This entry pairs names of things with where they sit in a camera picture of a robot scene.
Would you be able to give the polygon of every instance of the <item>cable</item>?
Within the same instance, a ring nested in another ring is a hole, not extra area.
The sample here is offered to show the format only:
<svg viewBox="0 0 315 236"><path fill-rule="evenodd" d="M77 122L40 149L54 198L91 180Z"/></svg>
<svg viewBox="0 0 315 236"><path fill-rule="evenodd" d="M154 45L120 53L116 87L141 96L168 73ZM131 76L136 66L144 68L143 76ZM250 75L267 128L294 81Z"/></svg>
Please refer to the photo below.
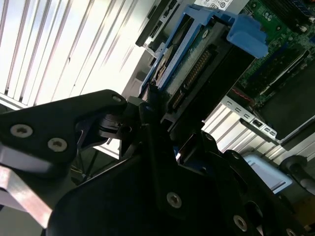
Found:
<svg viewBox="0 0 315 236"><path fill-rule="evenodd" d="M118 160L112 160L111 162L107 163L106 165L104 165L103 167L97 169L96 171L94 171L91 176L94 176L95 174L98 174L98 172L103 171L107 166L113 164L114 162L118 163Z"/></svg>
<svg viewBox="0 0 315 236"><path fill-rule="evenodd" d="M84 169L81 153L78 154L78 159L79 159L80 166L82 168L82 172L85 173L85 169Z"/></svg>
<svg viewBox="0 0 315 236"><path fill-rule="evenodd" d="M71 168L71 170L74 171L74 172L76 172L76 173L83 174L81 171L77 171L77 170L75 170L75 169L73 169L73 168Z"/></svg>
<svg viewBox="0 0 315 236"><path fill-rule="evenodd" d="M88 179L88 177L90 176L91 171L92 171L92 168L93 168L93 165L94 165L94 163L95 163L95 161L96 161L96 158L97 158L98 153L99 153L99 151L98 151L98 150L95 150L95 153L94 153L94 155L93 155L93 157L92 157L92 160L91 160L91 162L90 162L90 164L89 164L89 167L88 167L88 169L87 169L87 171L86 171L86 173L85 173L85 176L84 176L84 179L83 179L82 182L85 182L85 181Z"/></svg>
<svg viewBox="0 0 315 236"><path fill-rule="evenodd" d="M233 91L234 93L236 93L237 95L239 95L240 97L244 98L245 100L252 102L252 99L250 99L249 97L246 97L245 95L241 94L241 93L238 92L236 89L232 88L232 91Z"/></svg>

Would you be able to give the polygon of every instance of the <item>light blue object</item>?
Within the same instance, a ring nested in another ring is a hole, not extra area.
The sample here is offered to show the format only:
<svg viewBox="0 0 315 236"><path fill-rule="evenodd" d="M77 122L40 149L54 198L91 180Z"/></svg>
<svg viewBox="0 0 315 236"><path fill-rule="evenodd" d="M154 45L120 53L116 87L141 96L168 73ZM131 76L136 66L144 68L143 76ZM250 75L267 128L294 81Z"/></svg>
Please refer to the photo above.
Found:
<svg viewBox="0 0 315 236"><path fill-rule="evenodd" d="M188 30L185 38L181 42L181 45L179 46L176 52L176 55L173 57L172 61L165 70L162 78L157 84L159 90L163 90L165 88L168 80L173 75L175 69L181 62L185 53L188 51L196 35L199 33L201 26L206 26L213 17L220 18L223 22L225 22L228 26L231 27L226 37L226 40L228 42L236 45L237 47L243 49L244 51L258 59L268 54L268 46L266 45L267 35L260 30L260 23L255 19L244 14L235 15L218 9L202 7L194 4L188 5L184 9L180 20L178 21L176 27L174 28L173 32L168 38L165 44L164 51L160 54L155 64L152 66L150 72L148 73L147 77L143 81L139 91L140 94L145 88L145 85L148 82L148 80L152 77L153 73L155 72L155 69L160 63L161 59L163 58L167 48L170 46L170 43L185 15L189 15L194 19L194 21L190 29Z"/></svg>
<svg viewBox="0 0 315 236"><path fill-rule="evenodd" d="M274 194L292 184L292 180L287 175L261 159L259 156L249 154L244 156L244 159Z"/></svg>

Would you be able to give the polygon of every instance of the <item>white label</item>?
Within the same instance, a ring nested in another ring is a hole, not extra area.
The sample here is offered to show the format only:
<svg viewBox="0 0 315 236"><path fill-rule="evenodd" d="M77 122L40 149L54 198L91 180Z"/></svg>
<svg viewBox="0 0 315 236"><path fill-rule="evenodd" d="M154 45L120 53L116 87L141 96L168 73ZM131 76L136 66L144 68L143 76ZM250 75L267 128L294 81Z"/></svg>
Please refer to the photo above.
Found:
<svg viewBox="0 0 315 236"><path fill-rule="evenodd" d="M231 2L233 2L233 0L196 0L195 4L220 10L226 10Z"/></svg>

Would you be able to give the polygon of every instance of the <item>metal sheet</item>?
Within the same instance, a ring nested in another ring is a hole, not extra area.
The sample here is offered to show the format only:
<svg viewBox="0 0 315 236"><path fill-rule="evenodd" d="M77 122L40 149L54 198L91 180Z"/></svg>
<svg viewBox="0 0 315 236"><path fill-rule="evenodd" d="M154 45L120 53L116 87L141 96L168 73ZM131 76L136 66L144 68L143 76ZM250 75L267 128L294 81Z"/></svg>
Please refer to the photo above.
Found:
<svg viewBox="0 0 315 236"><path fill-rule="evenodd" d="M207 118L202 129L216 139L221 151L232 149L241 154L256 152L276 164L280 164L287 157L296 154L305 156L308 160L315 157L315 134L309 136L290 151L286 151L280 145L269 143L244 127L239 122L240 118L238 113L232 112L228 107L220 104Z"/></svg>
<svg viewBox="0 0 315 236"><path fill-rule="evenodd" d="M0 166L0 187L5 189L43 228L47 228L52 210L13 170Z"/></svg>
<svg viewBox="0 0 315 236"><path fill-rule="evenodd" d="M11 109L102 89L122 93L158 0L0 0L0 103ZM118 153L111 142L100 149Z"/></svg>

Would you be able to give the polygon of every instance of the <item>silver screw head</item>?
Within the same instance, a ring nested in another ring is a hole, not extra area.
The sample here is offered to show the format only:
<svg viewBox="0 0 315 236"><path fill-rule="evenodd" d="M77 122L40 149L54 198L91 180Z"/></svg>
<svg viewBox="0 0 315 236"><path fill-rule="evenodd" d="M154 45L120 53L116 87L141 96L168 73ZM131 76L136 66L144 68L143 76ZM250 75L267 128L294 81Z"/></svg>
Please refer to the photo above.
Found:
<svg viewBox="0 0 315 236"><path fill-rule="evenodd" d="M234 156L235 159L240 159L240 157L236 153L233 152L232 155Z"/></svg>
<svg viewBox="0 0 315 236"><path fill-rule="evenodd" d="M178 194L176 193L173 193L173 192L169 192L167 195L166 195L166 198L167 198L167 202L174 208L181 208L182 206L182 200L180 198L180 196L178 196Z"/></svg>
<svg viewBox="0 0 315 236"><path fill-rule="evenodd" d="M286 230L286 233L287 233L287 235L289 235L289 236L296 236L295 232L293 232L292 229L287 229L287 230Z"/></svg>
<svg viewBox="0 0 315 236"><path fill-rule="evenodd" d="M202 38L207 37L208 33L209 33L209 31L208 31L208 30L206 30L206 31L203 33Z"/></svg>
<svg viewBox="0 0 315 236"><path fill-rule="evenodd" d="M116 102L121 102L122 99L116 95L113 95L113 99L116 101Z"/></svg>
<svg viewBox="0 0 315 236"><path fill-rule="evenodd" d="M234 215L233 216L233 220L234 220L234 223L235 225L243 232L246 232L247 231L247 224L245 222L245 220L239 216L239 215Z"/></svg>
<svg viewBox="0 0 315 236"><path fill-rule="evenodd" d="M26 124L16 124L10 128L13 136L18 138L27 138L33 134L33 129Z"/></svg>
<svg viewBox="0 0 315 236"><path fill-rule="evenodd" d="M207 137L207 139L209 139L211 141L213 140L212 136L210 134L208 134L208 133L206 133L206 137Z"/></svg>
<svg viewBox="0 0 315 236"><path fill-rule="evenodd" d="M67 142L61 138L52 138L47 143L48 147L54 152L62 152L67 149Z"/></svg>

